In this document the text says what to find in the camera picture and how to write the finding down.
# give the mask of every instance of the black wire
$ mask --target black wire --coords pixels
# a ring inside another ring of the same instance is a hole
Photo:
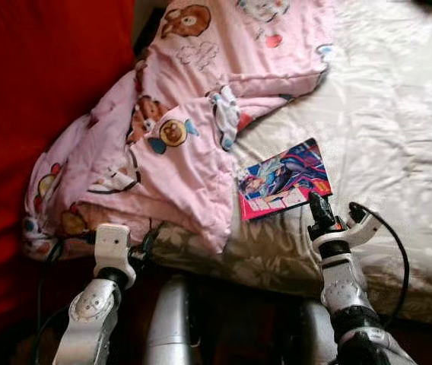
[[[62,254],[63,241],[58,240],[57,243],[50,250],[46,261],[43,263],[42,272],[40,273],[39,285],[37,286],[37,332],[40,330],[40,323],[42,322],[42,289],[43,282],[45,281],[47,269],[51,264],[56,262]]]
[[[408,263],[408,257],[407,257],[407,252],[405,251],[405,247],[402,244],[402,241],[400,240],[399,236],[397,235],[397,233],[393,230],[392,227],[390,227],[390,225],[388,223],[386,223],[386,221],[376,212],[372,211],[371,209],[356,203],[356,202],[351,202],[350,203],[350,208],[352,206],[358,207],[360,209],[363,209],[364,211],[370,213],[371,215],[373,215],[381,224],[383,224],[385,226],[385,228],[387,230],[389,230],[389,232],[392,234],[393,238],[395,239],[395,241],[397,242],[397,246],[400,249],[400,253],[402,254],[402,260],[404,262],[404,278],[402,280],[402,289],[400,290],[400,296],[399,296],[399,301],[397,302],[397,304],[395,305],[395,309],[392,312],[392,315],[389,317],[389,319],[385,322],[385,324],[383,325],[383,327],[386,329],[390,323],[392,323],[392,321],[397,318],[397,315],[399,314],[400,310],[402,309],[402,306],[404,304],[404,300],[405,300],[405,296],[407,295],[407,290],[408,290],[408,278],[410,275],[410,266]]]
[[[64,312],[69,308],[69,305],[62,307],[57,312],[52,314],[46,321],[43,323],[42,327],[40,327],[39,331],[37,331],[37,335],[35,336],[35,342],[33,343],[32,353],[30,356],[31,365],[39,365],[39,350],[40,350],[40,340],[42,339],[42,334],[46,330],[47,326],[57,317],[59,314]]]

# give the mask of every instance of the cartoon face print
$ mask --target cartoon face print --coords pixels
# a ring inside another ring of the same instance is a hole
[[[275,16],[286,13],[291,6],[291,0],[238,0],[237,6],[250,17],[268,23]]]
[[[190,5],[169,11],[164,19],[167,24],[162,28],[162,38],[170,33],[181,37],[198,37],[208,29],[211,12],[206,6]]]
[[[240,191],[247,195],[256,193],[265,185],[265,179],[257,176],[248,176],[240,183]]]
[[[60,173],[61,168],[62,167],[59,163],[54,163],[52,167],[50,167],[50,173],[40,179],[37,186],[37,195],[33,199],[33,206],[35,207],[35,212],[39,213],[42,201],[46,198],[49,198],[50,188],[56,180],[57,175]]]
[[[177,147],[187,138],[186,127],[178,120],[167,120],[160,128],[160,138],[167,146]]]
[[[155,123],[160,121],[168,111],[169,108],[149,96],[144,95],[138,99],[132,111],[132,121],[126,142],[131,144],[138,141],[145,133],[150,132]]]
[[[191,119],[186,119],[184,123],[177,119],[169,119],[160,127],[159,135],[160,138],[149,138],[148,143],[156,154],[164,154],[167,146],[180,146],[188,135],[199,136],[199,132]]]

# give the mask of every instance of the floral pattern sheet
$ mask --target floral pattern sheet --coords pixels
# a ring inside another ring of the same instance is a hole
[[[312,96],[255,122],[233,152],[249,166],[314,137],[329,171],[336,214],[357,201],[374,208],[403,239],[411,264],[402,316],[432,322],[432,8],[414,2],[347,0],[336,6],[331,71]],[[222,255],[165,224],[159,263],[242,284],[316,297],[319,258],[310,249],[307,206],[241,222],[235,183],[233,235]],[[384,228],[354,249],[370,299],[390,313],[402,284],[402,258]]]

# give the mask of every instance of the cartoon bear print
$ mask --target cartoon bear print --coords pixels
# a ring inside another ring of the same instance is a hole
[[[286,13],[291,0],[238,0],[237,6],[253,19],[268,23],[277,15]]]
[[[106,167],[87,190],[95,194],[113,194],[131,189],[140,181],[141,174],[135,155],[129,146],[125,146],[124,153],[116,164]]]
[[[72,203],[67,211],[61,213],[62,232],[69,236],[83,234],[87,231],[87,223],[79,213],[76,203]]]
[[[168,111],[169,108],[147,95],[138,99],[132,111],[132,121],[126,142],[131,144],[138,141],[145,133],[150,132],[155,123],[160,121]]]
[[[162,27],[162,38],[171,33],[181,37],[198,37],[208,29],[211,12],[206,6],[190,5],[169,11],[164,19],[167,23]]]

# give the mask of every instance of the bed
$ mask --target bed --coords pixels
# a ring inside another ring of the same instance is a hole
[[[381,213],[404,240],[411,264],[402,316],[432,322],[432,8],[414,2],[348,0],[336,6],[331,71],[317,91],[261,118],[239,134],[242,167],[314,137],[329,171],[335,213],[357,201]],[[152,248],[162,265],[241,284],[316,297],[319,258],[310,248],[309,208],[240,221],[231,240],[208,255],[198,237],[164,224]],[[390,313],[402,285],[402,258],[381,229],[354,252],[370,300]]]

